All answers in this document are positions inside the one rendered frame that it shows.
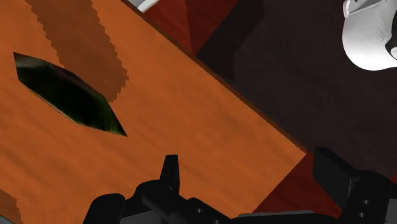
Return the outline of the dark green faceted object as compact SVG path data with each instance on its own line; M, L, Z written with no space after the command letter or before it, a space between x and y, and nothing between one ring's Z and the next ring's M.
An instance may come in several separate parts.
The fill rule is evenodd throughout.
M106 98L74 73L15 52L18 80L74 123L126 136Z

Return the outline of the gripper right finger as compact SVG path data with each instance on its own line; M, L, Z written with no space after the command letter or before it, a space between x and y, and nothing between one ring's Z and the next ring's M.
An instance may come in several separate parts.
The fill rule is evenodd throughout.
M354 168L329 148L316 148L313 158L314 179L342 209L340 224L393 224L387 211L397 200L397 183Z

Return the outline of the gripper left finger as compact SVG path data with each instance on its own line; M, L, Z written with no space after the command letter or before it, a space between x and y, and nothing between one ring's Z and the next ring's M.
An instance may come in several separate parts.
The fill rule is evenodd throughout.
M197 198L179 194L177 155L167 155L159 179L138 185L126 199L119 193L97 197L83 224L232 224L232 220Z

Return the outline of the orange wooden table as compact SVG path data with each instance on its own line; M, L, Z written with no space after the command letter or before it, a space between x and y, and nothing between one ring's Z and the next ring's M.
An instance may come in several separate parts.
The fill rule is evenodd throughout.
M17 79L13 53L66 67L106 95L126 134L78 125ZM0 0L0 190L23 224L81 224L177 154L181 194L248 213L303 151L120 0Z

